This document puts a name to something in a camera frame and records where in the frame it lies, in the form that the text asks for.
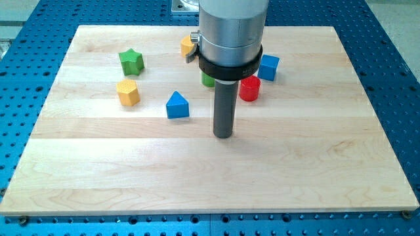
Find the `silver robot arm cylinder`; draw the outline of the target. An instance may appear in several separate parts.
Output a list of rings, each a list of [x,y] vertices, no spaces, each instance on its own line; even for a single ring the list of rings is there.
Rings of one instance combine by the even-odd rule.
[[[199,30],[190,39],[218,66],[238,67],[259,53],[268,0],[199,0]]]

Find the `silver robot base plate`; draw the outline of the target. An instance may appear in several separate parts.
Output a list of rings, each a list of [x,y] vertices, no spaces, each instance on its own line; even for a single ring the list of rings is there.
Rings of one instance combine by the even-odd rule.
[[[199,12],[199,0],[171,0],[173,14],[195,14]]]

